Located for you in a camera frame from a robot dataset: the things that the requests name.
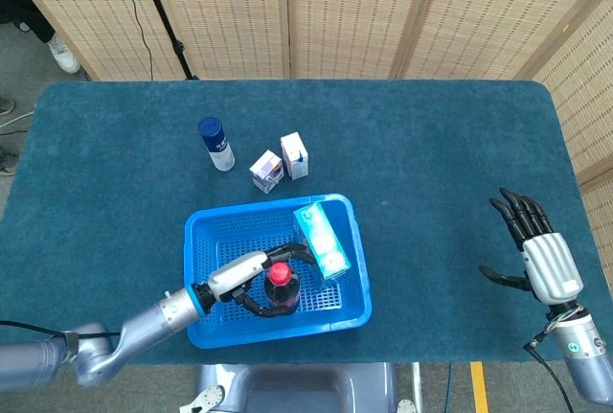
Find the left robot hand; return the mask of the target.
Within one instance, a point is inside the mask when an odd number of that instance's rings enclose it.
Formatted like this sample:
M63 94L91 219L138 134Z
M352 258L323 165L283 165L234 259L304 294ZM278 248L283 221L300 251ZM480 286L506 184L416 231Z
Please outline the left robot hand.
M250 252L225 264L212 272L206 283L192 285L201 313L208 314L215 303L232 301L264 318L294 313L298 307L301 283L297 273L287 264L289 260L317 265L307 247L299 243ZM252 280L263 272L266 273L264 292L272 308L263 308L247 294Z

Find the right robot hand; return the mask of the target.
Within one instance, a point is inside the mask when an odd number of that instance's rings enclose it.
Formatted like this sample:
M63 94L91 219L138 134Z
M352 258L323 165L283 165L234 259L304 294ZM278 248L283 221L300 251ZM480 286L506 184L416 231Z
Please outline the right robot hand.
M479 267L481 273L500 286L528 291L549 307L576 301L583 281L566 240L533 198L507 188L500 194L503 200L492 198L489 202L507 225L522 257L524 275L501 274L485 265Z

